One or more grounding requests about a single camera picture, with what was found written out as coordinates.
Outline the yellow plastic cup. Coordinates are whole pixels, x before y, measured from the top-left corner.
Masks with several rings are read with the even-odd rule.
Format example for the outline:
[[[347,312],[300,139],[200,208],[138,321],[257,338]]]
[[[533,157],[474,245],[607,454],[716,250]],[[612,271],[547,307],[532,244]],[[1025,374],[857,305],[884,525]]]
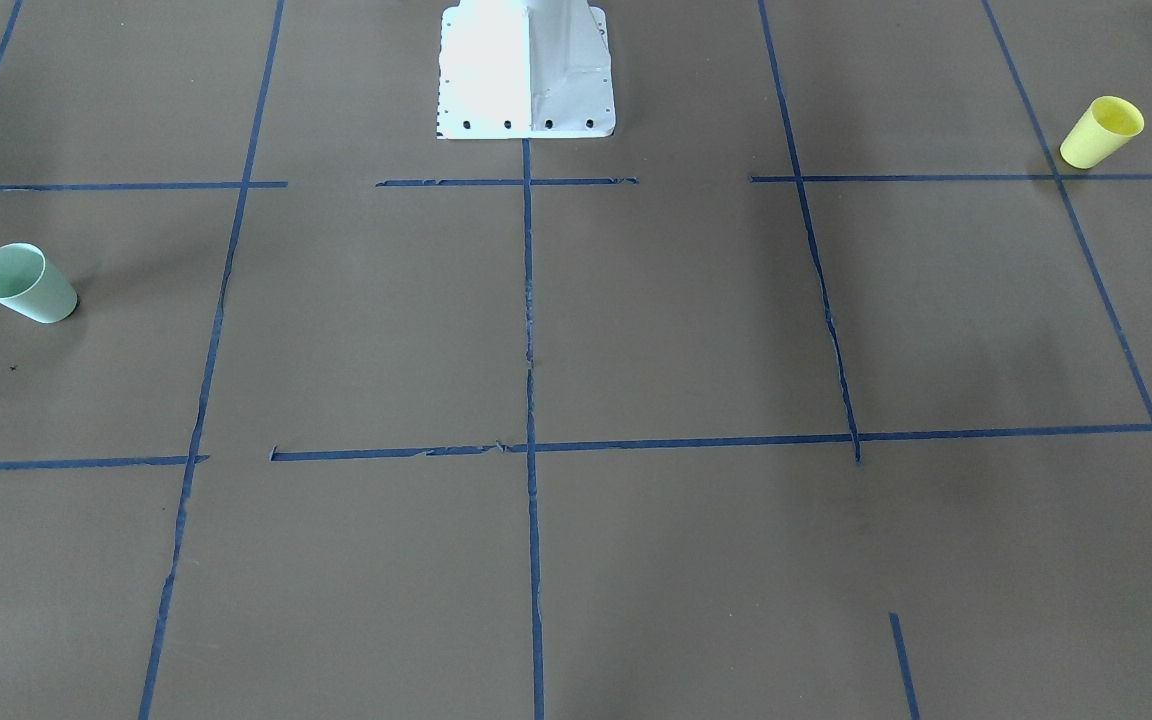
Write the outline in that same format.
[[[1144,127],[1142,111],[1124,97],[1096,97],[1060,143],[1059,154],[1070,167],[1089,170],[1134,141]]]

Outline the green plastic cup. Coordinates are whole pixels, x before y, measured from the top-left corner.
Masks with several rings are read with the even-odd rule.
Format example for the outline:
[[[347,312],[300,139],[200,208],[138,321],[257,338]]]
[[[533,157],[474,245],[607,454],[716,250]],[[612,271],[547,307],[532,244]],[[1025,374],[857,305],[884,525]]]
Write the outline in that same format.
[[[67,276],[32,243],[0,247],[0,304],[32,323],[61,323],[79,305]]]

